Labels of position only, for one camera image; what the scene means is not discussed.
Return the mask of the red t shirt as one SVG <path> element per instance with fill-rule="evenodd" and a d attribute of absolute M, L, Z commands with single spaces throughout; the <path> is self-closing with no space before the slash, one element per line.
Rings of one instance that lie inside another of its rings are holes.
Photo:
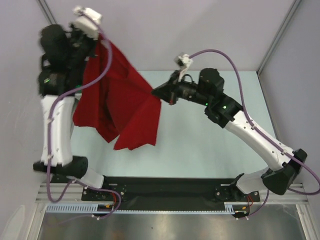
<path fill-rule="evenodd" d="M 78 127 L 92 127 L 114 150 L 156 145 L 161 100 L 153 88 L 111 44 L 112 62 L 102 79 L 81 91 L 73 114 Z"/>

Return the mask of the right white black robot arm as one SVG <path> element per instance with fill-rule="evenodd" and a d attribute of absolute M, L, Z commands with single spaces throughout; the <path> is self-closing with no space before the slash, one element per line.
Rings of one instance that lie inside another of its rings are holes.
<path fill-rule="evenodd" d="M 178 99 L 205 106 L 209 120 L 228 130 L 251 147 L 267 164 L 267 168 L 250 174 L 242 173 L 232 182 L 231 196 L 242 201 L 249 193 L 269 190 L 284 195 L 301 170 L 307 153 L 283 146 L 277 149 L 270 141 L 271 135 L 259 130 L 259 125 L 248 120 L 243 106 L 224 93 L 225 80 L 217 69 L 204 68 L 198 82 L 185 81 L 179 70 L 174 71 L 167 82 L 154 88 L 152 95 L 174 105 Z"/>

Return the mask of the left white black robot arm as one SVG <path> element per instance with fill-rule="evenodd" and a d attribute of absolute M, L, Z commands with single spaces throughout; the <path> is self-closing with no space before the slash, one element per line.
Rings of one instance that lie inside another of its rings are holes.
<path fill-rule="evenodd" d="M 79 180 L 93 187 L 98 199 L 105 200 L 111 188 L 103 183 L 103 175 L 89 167 L 85 156 L 73 155 L 71 149 L 76 86 L 98 39 L 99 27 L 94 23 L 72 23 L 70 31 L 52 24 L 40 32 L 44 54 L 40 58 L 38 92 L 44 123 L 43 150 L 33 170 Z"/>

